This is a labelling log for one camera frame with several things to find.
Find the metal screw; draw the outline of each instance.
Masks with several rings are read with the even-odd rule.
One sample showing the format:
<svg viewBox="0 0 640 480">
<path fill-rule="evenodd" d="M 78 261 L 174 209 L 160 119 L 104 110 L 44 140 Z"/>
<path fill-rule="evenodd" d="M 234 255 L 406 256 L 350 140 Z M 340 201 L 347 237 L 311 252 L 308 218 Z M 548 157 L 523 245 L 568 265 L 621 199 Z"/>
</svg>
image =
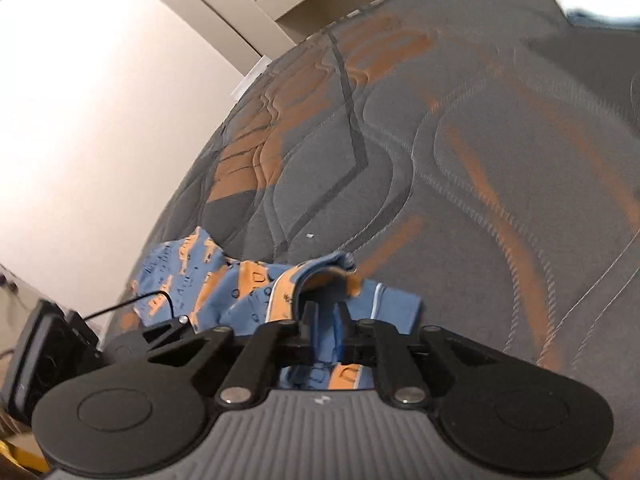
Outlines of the metal screw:
<svg viewBox="0 0 640 480">
<path fill-rule="evenodd" d="M 394 398 L 398 402 L 403 404 L 418 404 L 426 398 L 427 394 L 423 390 L 416 386 L 408 386 L 406 388 L 400 388 L 394 394 Z"/>
<path fill-rule="evenodd" d="M 242 386 L 232 386 L 222 390 L 220 399 L 227 404 L 241 404 L 251 399 L 251 392 Z"/>
</svg>

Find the black circular pad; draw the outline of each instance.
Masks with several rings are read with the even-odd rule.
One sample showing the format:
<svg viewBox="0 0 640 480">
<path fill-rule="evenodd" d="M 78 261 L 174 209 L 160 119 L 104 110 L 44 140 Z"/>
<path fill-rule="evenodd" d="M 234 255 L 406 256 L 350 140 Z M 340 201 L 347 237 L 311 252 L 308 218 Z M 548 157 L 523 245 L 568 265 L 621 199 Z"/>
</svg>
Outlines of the black circular pad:
<svg viewBox="0 0 640 480">
<path fill-rule="evenodd" d="M 143 424 L 153 410 L 153 403 L 145 394 L 113 388 L 82 400 L 78 406 L 78 418 L 94 430 L 126 431 Z"/>
<path fill-rule="evenodd" d="M 613 432 L 604 399 L 546 370 L 495 364 L 469 370 L 439 413 L 449 439 L 485 465 L 547 475 L 593 463 Z"/>
<path fill-rule="evenodd" d="M 201 434 L 206 409 L 179 368 L 129 362 L 60 384 L 33 413 L 49 460 L 83 476 L 151 472 Z"/>
</svg>

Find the gray quilted mattress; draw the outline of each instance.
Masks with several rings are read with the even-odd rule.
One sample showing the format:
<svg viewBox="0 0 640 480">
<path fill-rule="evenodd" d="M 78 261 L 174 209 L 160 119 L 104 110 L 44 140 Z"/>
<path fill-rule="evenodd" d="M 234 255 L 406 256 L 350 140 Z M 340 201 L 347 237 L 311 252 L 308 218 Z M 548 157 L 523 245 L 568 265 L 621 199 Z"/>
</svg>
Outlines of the gray quilted mattress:
<svg viewBox="0 0 640 480">
<path fill-rule="evenodd" d="M 553 0 L 372 2 L 271 63 L 147 247 L 201 225 L 235 258 L 352 251 L 424 322 L 597 389 L 616 416 L 603 469 L 629 468 L 639 53 Z"/>
</svg>

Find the yellow object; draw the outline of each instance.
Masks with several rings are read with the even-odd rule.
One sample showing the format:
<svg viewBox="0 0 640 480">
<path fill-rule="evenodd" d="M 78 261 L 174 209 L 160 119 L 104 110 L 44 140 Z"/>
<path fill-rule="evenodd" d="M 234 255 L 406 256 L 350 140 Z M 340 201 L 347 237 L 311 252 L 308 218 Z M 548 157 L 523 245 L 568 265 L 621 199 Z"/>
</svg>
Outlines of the yellow object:
<svg viewBox="0 0 640 480">
<path fill-rule="evenodd" d="M 22 469 L 30 469 L 39 473 L 49 471 L 49 465 L 43 457 L 34 455 L 4 440 L 0 440 L 0 454 Z"/>
<path fill-rule="evenodd" d="M 360 365 L 335 365 L 329 379 L 328 390 L 355 390 L 358 387 Z"/>
</svg>

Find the white wall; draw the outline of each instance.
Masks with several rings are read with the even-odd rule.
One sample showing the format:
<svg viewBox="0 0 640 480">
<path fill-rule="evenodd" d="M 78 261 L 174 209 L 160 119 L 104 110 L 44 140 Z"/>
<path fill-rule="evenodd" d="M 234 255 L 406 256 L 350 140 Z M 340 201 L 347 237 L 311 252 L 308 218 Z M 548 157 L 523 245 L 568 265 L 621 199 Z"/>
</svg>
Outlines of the white wall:
<svg viewBox="0 0 640 480">
<path fill-rule="evenodd" d="M 158 0 L 0 0 L 0 262 L 113 303 L 241 79 Z"/>
</svg>

